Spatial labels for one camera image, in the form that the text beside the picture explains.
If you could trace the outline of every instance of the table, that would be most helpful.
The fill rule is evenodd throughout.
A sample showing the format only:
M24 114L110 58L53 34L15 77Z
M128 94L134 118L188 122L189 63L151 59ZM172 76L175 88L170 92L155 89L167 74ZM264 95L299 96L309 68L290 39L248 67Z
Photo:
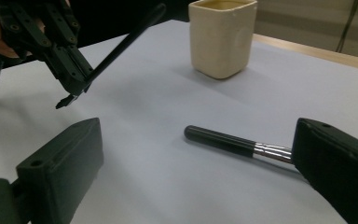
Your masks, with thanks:
M215 80L190 62L188 23L148 29L89 92L65 97L44 63L0 78L0 177L51 138L98 117L105 163L72 223L345 223L291 165L184 138L192 124L290 147L298 118L358 138L358 68L254 41L248 66ZM96 66L123 36L81 49Z

